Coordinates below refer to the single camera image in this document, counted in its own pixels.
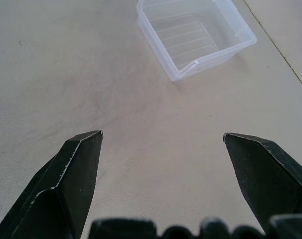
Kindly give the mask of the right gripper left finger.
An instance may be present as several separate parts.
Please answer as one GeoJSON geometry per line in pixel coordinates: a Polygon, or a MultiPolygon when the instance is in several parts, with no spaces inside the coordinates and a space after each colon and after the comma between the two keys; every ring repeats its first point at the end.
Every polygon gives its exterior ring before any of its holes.
{"type": "Polygon", "coordinates": [[[79,239],[96,185],[103,133],[65,141],[0,223],[0,239],[79,239]]]}

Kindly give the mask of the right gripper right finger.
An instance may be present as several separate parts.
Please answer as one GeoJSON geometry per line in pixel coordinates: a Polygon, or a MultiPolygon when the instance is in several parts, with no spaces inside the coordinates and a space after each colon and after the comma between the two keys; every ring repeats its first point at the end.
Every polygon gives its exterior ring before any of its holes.
{"type": "Polygon", "coordinates": [[[302,236],[302,166],[275,142],[225,133],[241,193],[268,236],[302,236]]]}

